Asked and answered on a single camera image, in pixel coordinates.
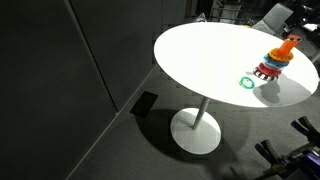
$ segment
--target table pedestal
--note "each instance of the table pedestal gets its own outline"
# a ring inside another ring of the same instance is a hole
[[[204,97],[200,109],[187,108],[174,115],[171,134],[176,143],[193,154],[207,154],[216,149],[221,131],[216,120],[205,109],[209,99]]]

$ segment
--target dark wall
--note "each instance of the dark wall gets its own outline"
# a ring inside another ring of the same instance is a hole
[[[0,179],[64,179],[115,116],[62,0],[0,6]]]
[[[160,0],[72,0],[118,110],[151,71]]]
[[[162,24],[180,25],[184,23],[187,0],[161,0]]]

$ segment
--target gray carpet floor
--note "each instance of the gray carpet floor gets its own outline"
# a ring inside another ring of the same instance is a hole
[[[315,52],[308,42],[298,49],[307,56]],[[140,118],[130,110],[144,91],[159,96],[148,116]],[[320,90],[301,103],[278,108],[248,108],[211,100],[207,112],[217,120],[222,141],[207,155],[192,155],[175,144],[169,125],[176,112],[198,108],[201,100],[199,94],[156,66],[70,179],[251,180],[270,167],[255,151],[256,143],[269,139],[278,154],[306,144],[306,138],[290,126],[301,116],[307,116],[320,130]]]

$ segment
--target toy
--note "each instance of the toy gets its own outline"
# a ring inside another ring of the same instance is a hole
[[[299,36],[290,34],[280,48],[274,48],[264,56],[263,62],[254,68],[253,74],[266,81],[278,80],[282,69],[288,66],[293,59],[293,54],[290,52],[291,49],[299,41],[301,41]]]
[[[254,82],[249,77],[242,77],[239,84],[246,88],[246,89],[253,89],[254,88]]]

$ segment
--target chair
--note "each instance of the chair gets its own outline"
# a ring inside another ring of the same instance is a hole
[[[287,155],[279,156],[273,149],[269,140],[264,140],[255,145],[255,149],[270,164],[271,168],[263,171],[263,175],[254,180],[264,180],[274,175],[282,179],[309,179],[308,177],[320,178],[320,132],[310,123],[306,116],[291,122],[291,126],[304,135],[309,143],[303,145]]]
[[[213,0],[211,12],[210,12],[210,22],[221,22],[227,24],[238,24],[243,14],[241,10],[243,5],[243,0]]]
[[[275,35],[281,27],[283,27],[285,20],[287,20],[293,11],[286,6],[277,3],[273,8],[251,28]]]
[[[194,23],[207,22],[207,19],[206,19],[206,16],[204,15],[204,13],[201,13],[193,22]]]
[[[315,63],[320,58],[320,49],[317,50],[317,52],[312,56],[311,62]]]

